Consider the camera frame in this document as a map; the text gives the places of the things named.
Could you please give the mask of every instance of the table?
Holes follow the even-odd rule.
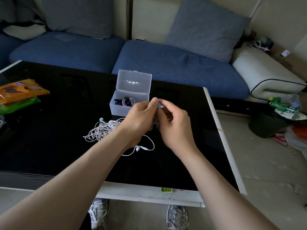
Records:
[[[85,153],[83,136],[99,118],[116,120],[109,102],[117,75],[18,61],[0,71],[9,81],[32,78],[50,91],[41,103],[6,115],[0,129],[0,187],[35,190]],[[206,88],[152,81],[150,98],[185,109],[199,150],[242,194],[247,194]],[[121,157],[97,197],[173,205],[204,204],[190,174],[165,146],[159,131],[147,135],[154,151]],[[143,137],[140,144],[150,148]],[[161,187],[173,193],[161,193]]]

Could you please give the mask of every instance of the right hand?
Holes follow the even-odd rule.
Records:
[[[157,111],[162,139],[179,158],[197,148],[193,139],[188,113],[175,104],[159,99],[164,106]]]

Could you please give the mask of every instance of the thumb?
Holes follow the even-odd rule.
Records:
[[[164,111],[162,109],[158,109],[157,111],[157,117],[159,120],[160,125],[166,125],[169,124],[169,121],[167,119],[166,114],[164,113]]]
[[[159,99],[157,97],[154,97],[148,104],[146,111],[152,114],[153,116],[158,109],[158,104],[159,104]]]

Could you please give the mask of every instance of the sofa seat cushion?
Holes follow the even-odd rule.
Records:
[[[53,31],[17,48],[10,54],[10,61],[111,73],[124,43],[118,36],[98,39]]]
[[[25,41],[21,39],[0,34],[0,70],[10,64],[10,53],[23,43]]]
[[[228,63],[179,48],[140,40],[125,43],[113,69],[151,73],[152,79],[206,87],[210,96],[245,99],[249,89]]]

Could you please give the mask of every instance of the tile floor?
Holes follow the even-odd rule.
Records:
[[[281,230],[307,229],[307,162],[302,154],[248,129],[248,118],[218,114],[249,196],[247,199]],[[299,184],[296,194],[291,184]],[[0,214],[30,192],[0,189]],[[164,229],[167,205],[111,201],[109,227]],[[214,229],[207,209],[188,208],[189,230]]]

